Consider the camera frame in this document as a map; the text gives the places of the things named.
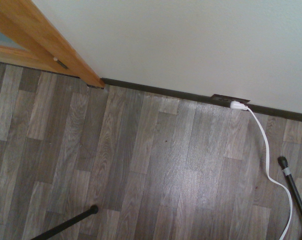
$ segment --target black metal leg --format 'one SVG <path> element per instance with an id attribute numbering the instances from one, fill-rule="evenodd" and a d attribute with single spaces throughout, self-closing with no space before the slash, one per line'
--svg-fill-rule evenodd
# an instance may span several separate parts
<path id="1" fill-rule="evenodd" d="M 65 221 L 64 223 L 61 223 L 60 225 L 50 229 L 49 231 L 46 231 L 46 232 L 42 233 L 39 236 L 36 236 L 36 237 L 32 238 L 31 240 L 47 240 L 47 239 L 53 237 L 54 235 L 62 232 L 63 230 L 71 227 L 72 225 L 80 222 L 81 220 L 89 217 L 90 215 L 96 214 L 98 211 L 99 211 L 98 206 L 93 205 L 93 206 L 90 207 L 89 210 L 87 210 L 87 211 L 71 218 L 68 221 Z"/>
<path id="2" fill-rule="evenodd" d="M 285 172 L 285 178 L 287 180 L 287 183 L 289 184 L 291 193 L 292 193 L 292 195 L 293 195 L 293 197 L 296 201 L 296 204 L 297 204 L 297 206 L 300 210 L 300 214 L 302 216 L 302 200 L 301 200 L 301 197 L 299 195 L 299 192 L 298 192 L 297 186 L 295 184 L 295 181 L 292 177 L 292 174 L 290 173 L 289 166 L 288 166 L 288 161 L 284 156 L 279 156 L 277 158 L 277 161 L 278 161 L 279 165 L 281 166 L 282 170 L 288 169 L 288 171 Z"/>

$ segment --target electrical cord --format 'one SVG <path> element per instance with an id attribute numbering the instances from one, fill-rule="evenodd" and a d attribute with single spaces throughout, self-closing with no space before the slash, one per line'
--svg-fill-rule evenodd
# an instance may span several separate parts
<path id="1" fill-rule="evenodd" d="M 285 227 L 285 229 L 284 229 L 284 231 L 283 231 L 283 233 L 282 233 L 282 235 L 281 235 L 281 237 L 280 237 L 280 239 L 279 239 L 279 240 L 283 240 L 283 239 L 285 238 L 285 235 L 286 235 L 287 231 L 288 231 L 288 228 L 289 228 L 289 225 L 290 225 L 290 222 L 291 222 L 291 217 L 292 217 L 292 208 L 293 208 L 293 205 L 292 205 L 291 194 L 290 194 L 289 190 L 288 190 L 285 186 L 283 186 L 281 183 L 275 181 L 274 179 L 272 179 L 272 178 L 269 176 L 269 168 L 270 168 L 270 149 L 269 149 L 269 142 L 268 142 L 266 133 L 265 133 L 263 127 L 261 126 L 261 123 L 260 123 L 259 120 L 257 119 L 256 115 L 252 112 L 252 110 L 251 110 L 250 108 L 248 108 L 248 106 L 246 106 L 246 105 L 244 105 L 244 104 L 242 104 L 242 103 L 240 103 L 240 102 L 237 102 L 237 101 L 231 102 L 230 108 L 231 108 L 231 109 L 238 109 L 238 110 L 249 111 L 249 112 L 253 115 L 253 117 L 254 117 L 256 123 L 258 124 L 258 126 L 259 126 L 259 128 L 260 128 L 260 130 L 261 130 L 261 133 L 262 133 L 262 135 L 263 135 L 263 139 L 264 139 L 264 142 L 265 142 L 265 172 L 266 172 L 267 178 L 268 178 L 271 182 L 273 182 L 273 183 L 275 183 L 275 184 L 281 186 L 282 188 L 284 188 L 284 190 L 286 191 L 287 197 L 288 197 L 288 199 L 289 199 L 289 204 L 290 204 L 290 217 L 289 217 L 289 220 L 287 221 L 286 227 Z"/>

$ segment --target dark baseboard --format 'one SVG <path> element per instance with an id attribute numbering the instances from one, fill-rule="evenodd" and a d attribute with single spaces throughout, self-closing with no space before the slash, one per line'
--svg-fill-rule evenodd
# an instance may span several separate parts
<path id="1" fill-rule="evenodd" d="M 122 87 L 122 88 L 134 89 L 134 90 L 144 91 L 144 92 L 153 93 L 153 94 L 160 94 L 160 95 L 165 95 L 165 96 L 179 98 L 179 99 L 187 99 L 187 100 L 206 103 L 206 104 L 218 105 L 218 106 L 222 106 L 222 107 L 226 107 L 226 108 L 230 107 L 229 102 L 214 100 L 214 99 L 210 98 L 209 96 L 202 96 L 202 95 L 197 95 L 197 94 L 192 94 L 192 93 L 187 93 L 187 92 L 182 92 L 182 91 L 169 90 L 169 89 L 164 89 L 164 88 L 159 88 L 159 87 L 154 87 L 154 86 L 146 86 L 146 85 L 142 85 L 142 84 L 136 84 L 136 83 L 126 82 L 126 81 L 119 81 L 119 80 L 114 80 L 114 79 L 109 79 L 109 78 L 102 78 L 102 81 L 104 81 L 105 84 L 118 86 L 118 87 Z M 270 116 L 275 116 L 275 117 L 291 119 L 291 120 L 302 122 L 302 113 L 297 113 L 297 112 L 293 112 L 293 111 L 285 111 L 285 110 L 275 109 L 275 108 L 266 107 L 266 106 L 258 106 L 258 105 L 253 105 L 253 104 L 249 104 L 249 103 L 247 103 L 246 105 L 253 112 L 258 113 L 258 114 L 265 114 L 265 115 L 270 115 Z"/>

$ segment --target power plug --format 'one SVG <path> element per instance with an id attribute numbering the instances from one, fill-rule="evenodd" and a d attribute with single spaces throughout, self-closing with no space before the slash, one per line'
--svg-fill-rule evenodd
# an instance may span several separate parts
<path id="1" fill-rule="evenodd" d="M 248 110 L 248 106 L 244 105 L 243 103 L 240 103 L 238 101 L 232 101 L 230 104 L 231 109 L 238 109 L 238 110 Z"/>

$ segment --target pole tip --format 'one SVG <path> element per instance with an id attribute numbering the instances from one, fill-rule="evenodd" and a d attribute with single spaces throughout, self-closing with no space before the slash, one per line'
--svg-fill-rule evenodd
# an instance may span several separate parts
<path id="1" fill-rule="evenodd" d="M 279 165 L 281 166 L 282 170 L 286 169 L 288 167 L 288 161 L 286 159 L 285 156 L 279 156 L 277 158 L 277 162 L 279 163 Z"/>
<path id="2" fill-rule="evenodd" d="M 96 213 L 99 211 L 99 208 L 98 208 L 97 205 L 92 205 L 92 206 L 90 207 L 90 209 L 93 210 L 93 214 L 96 214 Z"/>

